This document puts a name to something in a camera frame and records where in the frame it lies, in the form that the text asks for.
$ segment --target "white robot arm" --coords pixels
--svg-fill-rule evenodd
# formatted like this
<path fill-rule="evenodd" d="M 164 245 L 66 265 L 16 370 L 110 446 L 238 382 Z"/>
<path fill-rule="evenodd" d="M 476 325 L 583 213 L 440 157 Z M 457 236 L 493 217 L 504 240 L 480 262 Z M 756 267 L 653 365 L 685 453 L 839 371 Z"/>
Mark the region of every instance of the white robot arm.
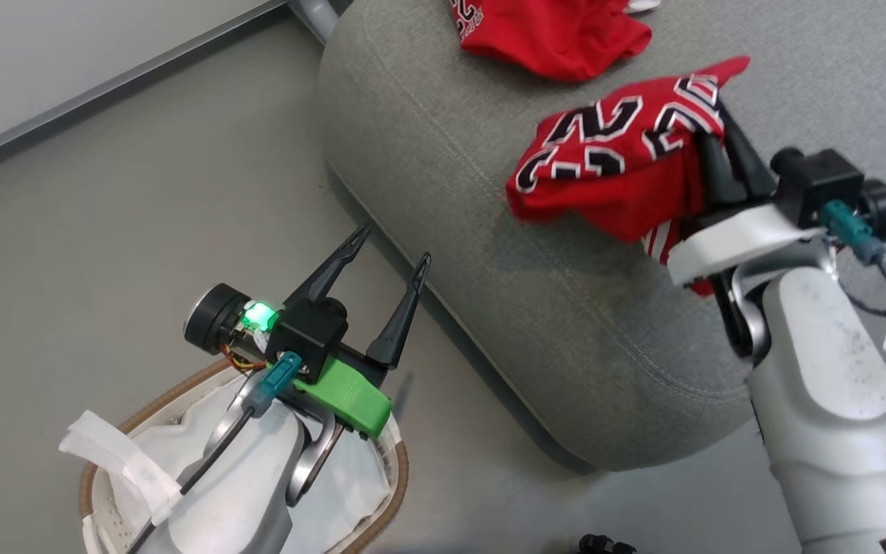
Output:
<path fill-rule="evenodd" d="M 733 176 L 718 169 L 718 145 L 701 149 L 716 209 L 672 249 L 669 273 L 676 285 L 713 283 L 731 346 L 754 366 L 754 413 L 803 551 L 886 554 L 886 365 L 834 263 L 837 245 L 880 263 L 886 186 L 834 151 L 785 150 L 772 162 L 776 192 L 754 193 L 748 173 L 764 169 L 724 120 Z M 844 204 L 826 207 L 834 201 Z M 880 241 L 862 245 L 864 236 L 838 228 L 847 216 Z"/>

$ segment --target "white cloth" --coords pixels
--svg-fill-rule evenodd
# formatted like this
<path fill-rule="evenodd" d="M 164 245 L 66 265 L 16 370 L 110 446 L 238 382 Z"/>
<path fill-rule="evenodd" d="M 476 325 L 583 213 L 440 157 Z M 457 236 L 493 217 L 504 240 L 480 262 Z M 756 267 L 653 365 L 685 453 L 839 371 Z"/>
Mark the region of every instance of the white cloth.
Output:
<path fill-rule="evenodd" d="M 193 406 L 187 408 L 182 420 L 178 425 L 163 425 L 148 428 L 140 432 L 138 437 L 134 438 L 135 444 L 145 453 L 146 456 L 154 460 L 159 466 L 166 470 L 172 476 L 178 476 L 183 469 L 186 469 L 195 460 L 200 459 L 207 438 L 210 437 L 212 429 L 221 420 L 226 407 L 231 403 L 232 397 L 240 389 L 243 379 L 236 379 L 219 387 L 212 394 L 204 399 L 194 403 Z M 280 413 L 288 414 L 288 410 L 284 406 L 276 405 L 271 408 L 270 413 L 276 415 Z M 247 450 L 249 456 L 236 456 L 241 462 L 229 462 L 231 456 L 225 452 L 225 455 L 215 463 L 211 471 L 205 479 L 208 484 L 221 482 L 225 484 L 226 480 L 222 480 L 221 472 L 228 470 L 229 466 L 244 467 L 243 464 L 253 463 L 254 466 L 261 467 L 260 462 L 266 462 L 269 466 L 284 467 L 285 460 L 288 459 L 288 452 L 278 455 L 281 446 L 277 442 L 284 442 L 285 434 L 280 432 L 281 428 L 272 429 L 272 425 L 261 427 L 261 420 L 252 419 L 245 429 L 240 432 L 237 439 L 231 446 L 235 448 L 235 455 L 239 450 L 243 450 L 244 444 L 253 445 L 256 442 L 260 444 L 260 448 L 252 448 Z M 307 421 L 312 435 L 316 436 L 320 428 L 320 424 Z M 398 434 L 398 430 L 389 430 Z M 268 455 L 264 459 L 253 459 L 261 452 Z M 261 469 L 256 469 L 257 476 L 261 476 Z M 141 502 L 133 495 L 128 494 L 127 488 L 119 493 L 116 484 L 112 484 L 115 491 L 114 501 L 115 507 L 133 534 L 138 533 L 148 519 L 148 510 L 145 503 Z M 198 486 L 194 491 L 200 493 L 203 497 L 208 491 L 198 490 Z M 285 547 L 282 552 L 286 554 L 320 554 L 326 552 L 331 547 L 337 545 L 344 537 L 354 532 L 355 527 L 367 516 L 371 516 L 376 512 L 384 498 L 387 498 L 391 489 L 388 478 L 385 476 L 384 464 L 381 462 L 381 456 L 371 442 L 362 441 L 354 432 L 344 432 L 340 441 L 331 451 L 330 456 L 320 472 L 310 491 L 303 496 L 299 504 L 289 509 L 289 515 L 292 517 L 292 531 L 286 539 Z M 273 490 L 260 490 L 261 498 L 233 498 L 233 500 L 222 501 L 221 496 L 214 495 L 217 500 L 214 502 L 215 511 L 219 509 L 228 509 L 228 511 L 242 515 L 248 512 L 249 518 L 253 519 L 257 525 L 258 516 L 252 515 L 256 509 L 261 509 L 261 501 L 271 497 Z M 180 505 L 178 511 L 182 512 L 183 505 Z M 172 535 L 177 539 L 177 529 L 172 528 Z M 234 533 L 243 533 L 245 530 L 232 529 Z M 228 548 L 219 549 L 217 552 L 228 551 Z"/>
<path fill-rule="evenodd" d="M 625 8 L 625 14 L 637 14 L 654 10 L 660 6 L 661 0 L 630 0 Z"/>
<path fill-rule="evenodd" d="M 169 517 L 180 500 L 180 486 L 132 439 L 92 411 L 85 411 L 67 429 L 60 452 L 81 456 L 108 471 L 112 485 L 118 483 L 154 525 Z"/>

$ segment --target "teal cable connector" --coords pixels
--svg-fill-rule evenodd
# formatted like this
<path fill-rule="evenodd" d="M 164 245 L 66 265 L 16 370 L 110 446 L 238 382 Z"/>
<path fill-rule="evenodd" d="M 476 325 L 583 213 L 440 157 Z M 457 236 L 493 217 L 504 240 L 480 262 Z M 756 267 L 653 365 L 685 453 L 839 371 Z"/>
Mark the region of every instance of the teal cable connector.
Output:
<path fill-rule="evenodd" d="M 822 207 L 822 221 L 864 265 L 873 265 L 884 258 L 886 248 L 873 235 L 871 226 L 841 200 L 830 200 Z"/>
<path fill-rule="evenodd" d="M 261 417 L 271 406 L 271 401 L 299 375 L 299 369 L 302 367 L 303 358 L 300 358 L 299 354 L 295 352 L 282 354 L 271 368 L 265 369 L 267 374 L 261 378 L 255 390 L 242 401 L 241 409 L 252 408 L 254 410 L 252 417 Z"/>

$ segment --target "gray ottoman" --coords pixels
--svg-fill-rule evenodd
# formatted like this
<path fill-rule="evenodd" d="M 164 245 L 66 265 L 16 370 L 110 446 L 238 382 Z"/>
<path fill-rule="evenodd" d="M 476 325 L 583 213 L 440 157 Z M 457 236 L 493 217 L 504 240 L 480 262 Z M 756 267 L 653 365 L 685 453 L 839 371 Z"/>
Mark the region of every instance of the gray ottoman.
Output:
<path fill-rule="evenodd" d="M 644 17 L 645 53 L 586 85 L 458 49 L 446 0 L 357 0 L 324 53 L 327 159 L 497 371 L 574 455 L 623 470 L 750 417 L 716 305 L 576 217 L 515 221 L 504 182 L 541 117 L 618 85 L 749 54 L 724 98 L 767 159 L 834 146 L 886 179 L 886 12 L 866 0 L 710 0 Z"/>

